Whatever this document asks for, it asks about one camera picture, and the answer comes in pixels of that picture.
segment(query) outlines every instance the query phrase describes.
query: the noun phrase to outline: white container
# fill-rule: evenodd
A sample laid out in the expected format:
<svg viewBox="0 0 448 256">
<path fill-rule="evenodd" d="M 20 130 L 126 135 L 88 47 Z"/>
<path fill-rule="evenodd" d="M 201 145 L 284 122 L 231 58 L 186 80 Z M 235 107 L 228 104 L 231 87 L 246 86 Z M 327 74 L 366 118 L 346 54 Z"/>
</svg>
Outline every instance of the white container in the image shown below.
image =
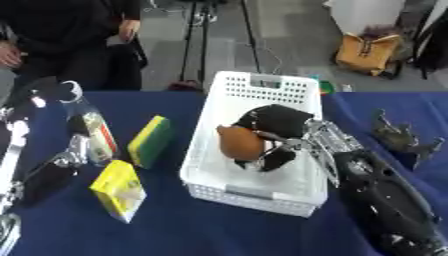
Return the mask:
<svg viewBox="0 0 448 256">
<path fill-rule="evenodd" d="M 368 26 L 394 26 L 405 0 L 333 0 L 331 16 L 343 33 L 360 34 Z"/>
<path fill-rule="evenodd" d="M 216 127 L 232 125 L 247 111 L 270 104 L 322 119 L 314 79 L 240 72 L 216 75 L 180 170 L 193 197 L 302 217 L 326 201 L 327 178 L 306 151 L 269 173 L 243 170 L 221 153 Z"/>
</svg>

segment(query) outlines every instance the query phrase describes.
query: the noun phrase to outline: small carton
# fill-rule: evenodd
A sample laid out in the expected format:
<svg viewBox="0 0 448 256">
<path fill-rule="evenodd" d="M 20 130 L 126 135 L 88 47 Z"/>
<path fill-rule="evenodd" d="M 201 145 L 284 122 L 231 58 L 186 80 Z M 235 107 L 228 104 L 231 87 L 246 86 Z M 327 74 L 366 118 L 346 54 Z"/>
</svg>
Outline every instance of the small carton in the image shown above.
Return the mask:
<svg viewBox="0 0 448 256">
<path fill-rule="evenodd" d="M 134 167 L 121 160 L 107 165 L 90 189 L 113 217 L 125 223 L 131 222 L 146 198 Z"/>
</svg>

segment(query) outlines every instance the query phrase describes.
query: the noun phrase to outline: orange object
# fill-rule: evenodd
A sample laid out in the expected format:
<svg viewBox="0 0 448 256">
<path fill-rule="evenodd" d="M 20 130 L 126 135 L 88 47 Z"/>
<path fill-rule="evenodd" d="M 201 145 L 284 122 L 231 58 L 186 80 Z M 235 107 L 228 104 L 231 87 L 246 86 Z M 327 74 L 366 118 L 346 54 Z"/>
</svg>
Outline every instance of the orange object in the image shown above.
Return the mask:
<svg viewBox="0 0 448 256">
<path fill-rule="evenodd" d="M 255 161 L 264 152 L 264 141 L 251 130 L 232 126 L 216 128 L 221 152 L 232 159 Z"/>
</svg>

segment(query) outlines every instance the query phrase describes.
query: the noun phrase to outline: table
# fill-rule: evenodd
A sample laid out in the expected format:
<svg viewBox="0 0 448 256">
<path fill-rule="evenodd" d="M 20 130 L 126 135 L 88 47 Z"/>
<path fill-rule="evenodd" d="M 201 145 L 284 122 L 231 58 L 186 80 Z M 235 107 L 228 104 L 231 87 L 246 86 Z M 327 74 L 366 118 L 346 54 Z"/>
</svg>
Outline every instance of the table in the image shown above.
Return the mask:
<svg viewBox="0 0 448 256">
<path fill-rule="evenodd" d="M 326 115 L 353 132 L 366 145 L 384 150 L 365 134 L 371 110 L 385 108 L 395 121 L 420 121 L 424 137 L 448 138 L 448 94 L 362 94 L 324 97 Z M 118 143 L 126 145 L 155 114 L 172 120 L 176 139 L 151 170 L 138 170 L 148 197 L 133 222 L 123 224 L 108 215 L 87 187 L 100 170 L 89 167 L 75 182 L 38 207 L 22 209 L 22 238 L 11 255 L 219 255 L 219 256 L 327 256 L 377 255 L 359 235 L 334 191 L 310 219 L 284 216 L 193 199 L 178 178 L 204 98 L 195 93 L 98 92 L 87 98 L 103 113 Z M 49 106 L 33 126 L 24 153 L 29 168 L 62 150 L 64 112 Z M 448 173 L 443 155 L 424 163 L 417 173 L 401 168 L 421 189 L 441 216 L 448 217 Z M 448 234 L 448 222 L 443 231 Z"/>
</svg>

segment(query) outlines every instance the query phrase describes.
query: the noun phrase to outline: green sponge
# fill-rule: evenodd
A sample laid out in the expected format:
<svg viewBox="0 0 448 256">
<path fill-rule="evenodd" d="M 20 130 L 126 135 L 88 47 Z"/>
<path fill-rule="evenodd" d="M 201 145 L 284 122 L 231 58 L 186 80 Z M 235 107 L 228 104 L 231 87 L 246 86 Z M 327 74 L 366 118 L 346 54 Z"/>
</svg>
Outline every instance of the green sponge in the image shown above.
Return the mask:
<svg viewBox="0 0 448 256">
<path fill-rule="evenodd" d="M 155 116 L 128 145 L 134 165 L 150 169 L 172 137 L 170 120 Z"/>
</svg>

